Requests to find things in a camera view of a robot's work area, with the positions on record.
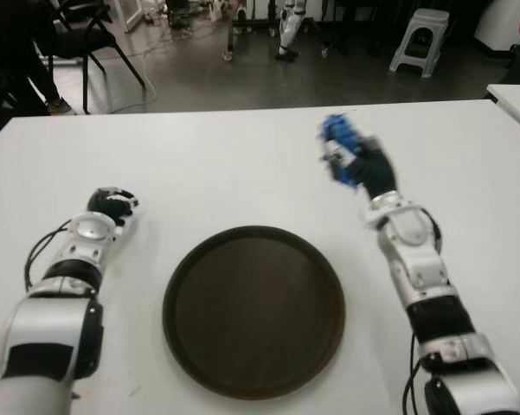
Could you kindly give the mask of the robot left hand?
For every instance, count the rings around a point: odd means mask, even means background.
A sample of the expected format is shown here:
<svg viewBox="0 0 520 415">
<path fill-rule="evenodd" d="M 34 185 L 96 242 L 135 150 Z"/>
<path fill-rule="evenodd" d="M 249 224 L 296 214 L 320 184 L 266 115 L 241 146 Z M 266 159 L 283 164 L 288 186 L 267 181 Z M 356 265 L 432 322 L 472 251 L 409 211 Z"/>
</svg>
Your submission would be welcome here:
<svg viewBox="0 0 520 415">
<path fill-rule="evenodd" d="M 87 211 L 105 214 L 117 227 L 125 225 L 125 218 L 132 216 L 139 205 L 134 194 L 116 187 L 98 188 L 87 203 Z"/>
</svg>

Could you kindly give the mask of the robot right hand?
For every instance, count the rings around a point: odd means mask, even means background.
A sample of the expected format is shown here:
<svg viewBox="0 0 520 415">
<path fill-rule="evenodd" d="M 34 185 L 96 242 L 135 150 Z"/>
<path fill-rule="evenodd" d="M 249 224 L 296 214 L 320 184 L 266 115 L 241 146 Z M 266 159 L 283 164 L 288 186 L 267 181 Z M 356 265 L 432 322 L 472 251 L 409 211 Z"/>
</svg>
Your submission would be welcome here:
<svg viewBox="0 0 520 415">
<path fill-rule="evenodd" d="M 351 188 L 363 187 L 371 200 L 397 190 L 395 172 L 373 137 L 321 137 L 322 160 L 331 178 Z"/>
</svg>

